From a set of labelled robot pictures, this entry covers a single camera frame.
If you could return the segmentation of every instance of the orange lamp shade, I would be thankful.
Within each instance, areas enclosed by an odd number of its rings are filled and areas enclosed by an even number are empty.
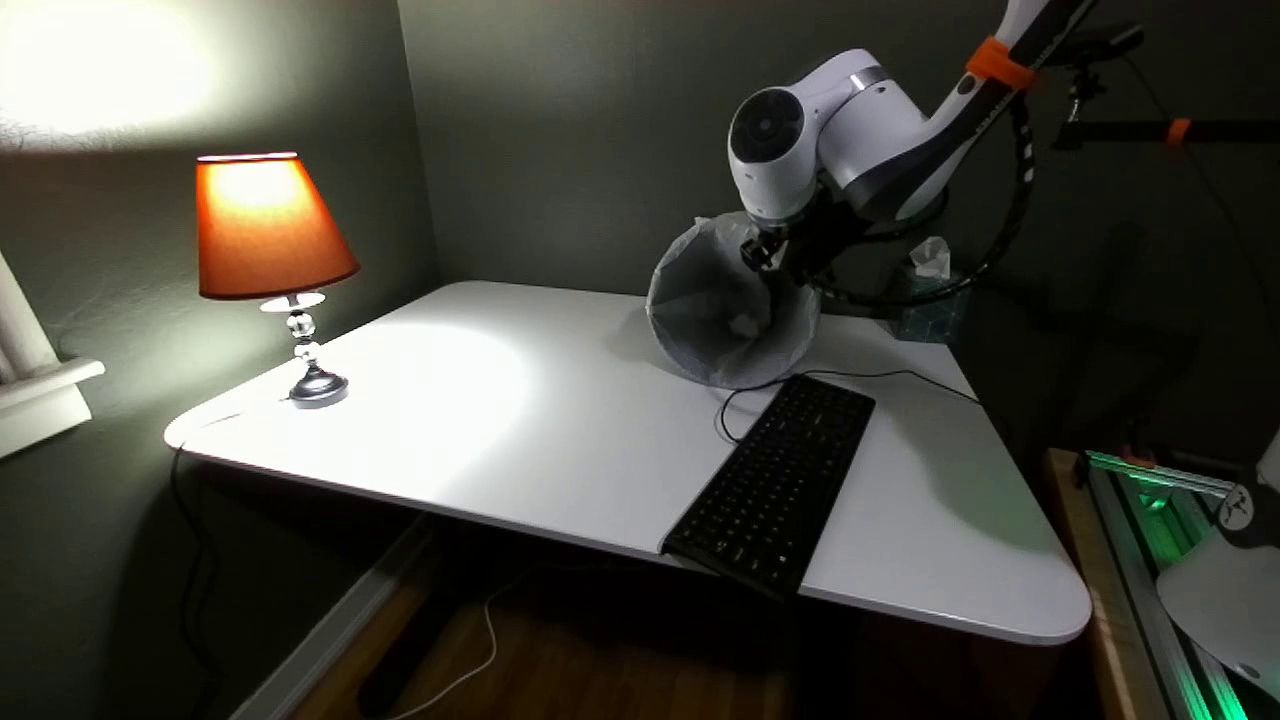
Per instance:
[[[355,271],[349,235],[299,155],[196,158],[199,297],[309,290]]]

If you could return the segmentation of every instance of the black keyboard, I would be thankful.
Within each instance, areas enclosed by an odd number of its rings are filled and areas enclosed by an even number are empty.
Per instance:
[[[875,400],[790,376],[668,530],[665,552],[794,596]]]

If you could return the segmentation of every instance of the desk surface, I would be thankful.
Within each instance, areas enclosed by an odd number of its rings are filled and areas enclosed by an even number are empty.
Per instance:
[[[731,444],[724,393],[672,371],[639,297],[448,284],[322,349],[350,378],[330,406],[284,400],[278,365],[167,422],[165,438],[337,492],[665,560],[660,538]],[[1088,593],[986,410],[939,343],[823,314],[803,367],[880,400],[803,596],[1065,642]],[[739,394],[742,431],[772,393]]]

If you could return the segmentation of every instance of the wall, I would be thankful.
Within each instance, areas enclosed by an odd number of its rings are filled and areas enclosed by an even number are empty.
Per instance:
[[[165,422],[288,354],[256,305],[196,297],[192,155],[319,158],[365,265],[329,290],[322,331],[422,286],[433,218],[396,7],[16,0],[0,26],[0,249],[57,349],[106,365],[82,386],[90,422],[0,463],[0,717],[226,713],[396,510],[217,475],[181,484],[206,538],[181,518]],[[27,82],[11,63],[52,72]]]
[[[1005,2],[832,0],[399,0],[442,276],[645,290],[699,212],[739,206],[724,169],[731,107],[834,47],[871,47],[930,107]],[[1270,2],[1099,2],[1141,19],[1141,67],[1192,117],[1280,117]],[[1094,120],[1152,117],[1130,72],[1105,67]],[[1039,146],[1065,77],[1031,94]],[[1027,227],[967,305],[954,354],[1010,446],[1181,444],[1259,453],[1280,422],[1274,146],[1047,153]],[[959,172],[951,239],[976,254],[1005,212],[992,141]],[[865,286],[891,268],[846,252]]]

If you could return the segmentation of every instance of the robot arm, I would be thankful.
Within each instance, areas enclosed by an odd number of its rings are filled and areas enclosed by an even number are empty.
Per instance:
[[[784,235],[751,265],[803,284],[871,223],[927,212],[1090,2],[1010,0],[930,117],[858,47],[748,94],[731,117],[729,169],[742,206]]]

